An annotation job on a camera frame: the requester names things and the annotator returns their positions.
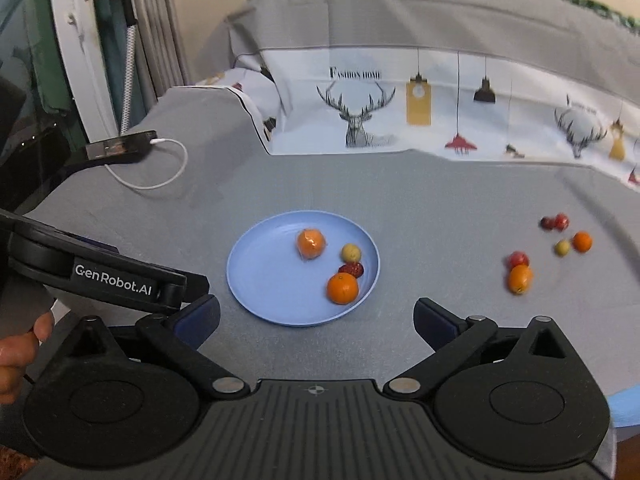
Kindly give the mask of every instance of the silver screw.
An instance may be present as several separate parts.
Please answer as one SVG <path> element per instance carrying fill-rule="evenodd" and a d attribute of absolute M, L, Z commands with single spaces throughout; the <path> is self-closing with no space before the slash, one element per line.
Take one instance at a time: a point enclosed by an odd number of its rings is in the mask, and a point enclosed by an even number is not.
<path fill-rule="evenodd" d="M 213 381 L 213 389 L 219 394 L 236 394 L 244 388 L 244 381 L 237 377 L 220 377 Z"/>
<path fill-rule="evenodd" d="M 396 394 L 414 394 L 420 389 L 420 383 L 411 377 L 398 377 L 389 383 Z"/>

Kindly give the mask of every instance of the ribbed black surface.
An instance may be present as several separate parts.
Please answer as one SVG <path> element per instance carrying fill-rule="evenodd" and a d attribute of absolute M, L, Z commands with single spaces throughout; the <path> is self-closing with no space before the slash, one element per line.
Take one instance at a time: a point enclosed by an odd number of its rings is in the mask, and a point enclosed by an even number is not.
<path fill-rule="evenodd" d="M 45 460 L 26 480 L 599 479 L 591 467 L 547 474 L 499 470 L 452 448 L 413 402 L 371 381 L 263 381 L 212 407 L 192 437 L 155 461 L 80 471 Z"/>

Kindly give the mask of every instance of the table surface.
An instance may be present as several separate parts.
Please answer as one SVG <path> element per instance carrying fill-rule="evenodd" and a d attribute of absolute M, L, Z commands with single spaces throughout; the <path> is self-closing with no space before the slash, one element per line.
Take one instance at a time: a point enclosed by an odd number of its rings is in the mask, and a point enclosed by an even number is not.
<path fill-rule="evenodd" d="M 460 317 L 484 314 L 501 326 L 552 316 L 605 394 L 640 381 L 640 200 L 585 168 L 449 162 L 418 152 L 270 156 L 228 91 L 172 89 L 136 130 L 185 143 L 186 172 L 174 184 L 134 192 L 104 168 L 68 179 L 30 216 L 116 245 L 123 254 L 209 277 L 222 321 L 200 351 L 250 383 L 259 378 L 388 381 L 431 353 L 412 309 L 428 296 Z M 124 179 L 161 182 L 179 150 L 156 147 Z M 334 322 L 287 328 L 252 316 L 226 284 L 235 241 L 260 220 L 288 210 L 335 212 L 365 228 L 380 250 L 372 295 Z M 593 249 L 553 254 L 562 235 L 538 228 L 565 212 L 568 231 L 587 230 Z M 532 289 L 504 288 L 503 258 L 530 257 Z M 96 306 L 110 324 L 140 313 Z"/>

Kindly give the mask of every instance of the blue plate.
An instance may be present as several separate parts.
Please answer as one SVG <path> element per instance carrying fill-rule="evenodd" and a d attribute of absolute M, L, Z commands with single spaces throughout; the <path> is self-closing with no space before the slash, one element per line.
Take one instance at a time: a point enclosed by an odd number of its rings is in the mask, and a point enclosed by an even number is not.
<path fill-rule="evenodd" d="M 298 253 L 296 237 L 305 228 L 320 229 L 324 252 L 314 260 Z M 364 274 L 353 303 L 337 305 L 326 296 L 326 282 L 342 265 L 344 244 L 362 250 Z M 324 211 L 291 211 L 267 218 L 243 234 L 226 263 L 231 292 L 249 312 L 272 323 L 313 326 L 344 316 L 373 290 L 380 254 L 367 232 L 351 220 Z"/>

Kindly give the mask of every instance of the finger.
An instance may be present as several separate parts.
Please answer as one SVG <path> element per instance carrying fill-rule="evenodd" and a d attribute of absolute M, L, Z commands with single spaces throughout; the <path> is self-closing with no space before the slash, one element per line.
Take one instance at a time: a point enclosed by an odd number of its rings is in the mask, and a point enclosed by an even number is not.
<path fill-rule="evenodd" d="M 0 394 L 0 404 L 13 404 L 18 397 L 20 397 L 20 390 L 22 389 L 22 382 L 18 383 L 18 385 L 5 394 Z"/>
<path fill-rule="evenodd" d="M 30 365 L 36 358 L 38 347 L 38 339 L 33 332 L 0 340 L 0 367 Z"/>
<path fill-rule="evenodd" d="M 0 367 L 0 394 L 9 394 L 14 391 L 22 382 L 24 368 L 12 366 Z"/>
<path fill-rule="evenodd" d="M 53 314 L 49 310 L 46 314 L 42 314 L 33 325 L 33 333 L 39 341 L 43 343 L 49 338 L 53 330 Z"/>

